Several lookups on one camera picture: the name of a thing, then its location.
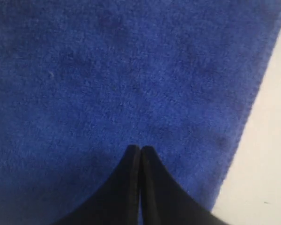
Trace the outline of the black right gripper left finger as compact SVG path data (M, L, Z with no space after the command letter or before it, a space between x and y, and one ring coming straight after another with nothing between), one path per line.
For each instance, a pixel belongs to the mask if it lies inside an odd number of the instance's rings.
M141 150L129 145L107 181L56 225L136 225Z

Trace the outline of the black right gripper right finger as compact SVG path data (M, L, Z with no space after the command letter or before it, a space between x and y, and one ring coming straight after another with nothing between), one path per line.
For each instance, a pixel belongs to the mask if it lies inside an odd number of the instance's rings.
M156 150L141 149L140 197L145 225L225 225L173 179Z

